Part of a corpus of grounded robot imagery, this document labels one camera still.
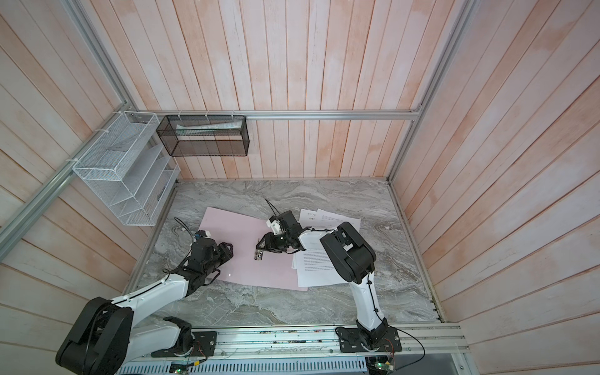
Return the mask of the pink folder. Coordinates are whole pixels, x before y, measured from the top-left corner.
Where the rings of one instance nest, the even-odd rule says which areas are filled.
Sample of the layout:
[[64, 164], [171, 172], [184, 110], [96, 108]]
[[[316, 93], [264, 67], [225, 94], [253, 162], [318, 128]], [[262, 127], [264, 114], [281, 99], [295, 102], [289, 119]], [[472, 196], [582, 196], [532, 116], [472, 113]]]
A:
[[208, 231], [216, 242], [233, 245], [234, 257], [220, 267], [221, 281], [299, 292], [308, 290], [298, 286], [291, 255], [268, 252], [261, 261], [255, 259], [258, 241], [270, 230], [265, 220], [209, 207], [199, 228]]

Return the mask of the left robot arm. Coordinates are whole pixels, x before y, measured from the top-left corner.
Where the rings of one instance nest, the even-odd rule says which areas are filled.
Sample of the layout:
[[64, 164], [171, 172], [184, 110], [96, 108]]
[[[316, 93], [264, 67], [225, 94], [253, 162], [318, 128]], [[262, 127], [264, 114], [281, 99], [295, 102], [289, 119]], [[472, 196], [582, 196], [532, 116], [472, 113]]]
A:
[[127, 295], [89, 301], [59, 347], [56, 364], [75, 374], [114, 374], [123, 364], [154, 352], [190, 357], [198, 348], [190, 323], [167, 317], [158, 324], [139, 324], [211, 285], [233, 256], [230, 243], [196, 232], [189, 254], [159, 281]]

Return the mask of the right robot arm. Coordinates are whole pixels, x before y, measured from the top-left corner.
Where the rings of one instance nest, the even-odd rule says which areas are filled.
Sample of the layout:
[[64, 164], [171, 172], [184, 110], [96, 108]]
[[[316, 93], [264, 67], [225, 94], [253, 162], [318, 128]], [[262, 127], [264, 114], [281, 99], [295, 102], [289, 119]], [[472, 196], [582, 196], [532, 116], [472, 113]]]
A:
[[303, 226], [291, 211], [267, 220], [270, 229], [256, 244], [255, 260], [264, 253], [295, 257], [293, 264], [302, 288], [346, 283], [356, 305], [356, 327], [338, 327], [344, 353], [383, 350], [386, 335], [395, 331], [384, 317], [373, 286], [377, 256], [353, 223]]

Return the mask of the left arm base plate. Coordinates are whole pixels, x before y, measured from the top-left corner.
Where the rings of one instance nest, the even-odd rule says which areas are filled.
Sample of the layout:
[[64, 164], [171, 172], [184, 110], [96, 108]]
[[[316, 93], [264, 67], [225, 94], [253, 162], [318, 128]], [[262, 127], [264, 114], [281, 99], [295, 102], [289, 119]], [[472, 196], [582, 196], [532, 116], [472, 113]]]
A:
[[188, 339], [183, 346], [169, 349], [161, 349], [152, 352], [152, 358], [209, 358], [214, 356], [217, 343], [216, 331], [192, 331], [192, 338]]

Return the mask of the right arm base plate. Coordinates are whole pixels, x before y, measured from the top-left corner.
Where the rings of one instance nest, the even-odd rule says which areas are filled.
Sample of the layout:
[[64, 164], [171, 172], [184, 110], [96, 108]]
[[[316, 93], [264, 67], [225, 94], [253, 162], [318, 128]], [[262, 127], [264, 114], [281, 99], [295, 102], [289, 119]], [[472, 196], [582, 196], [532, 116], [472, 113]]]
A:
[[336, 327], [335, 334], [342, 353], [396, 353], [403, 350], [398, 331], [392, 327], [380, 327], [373, 331], [361, 327]]

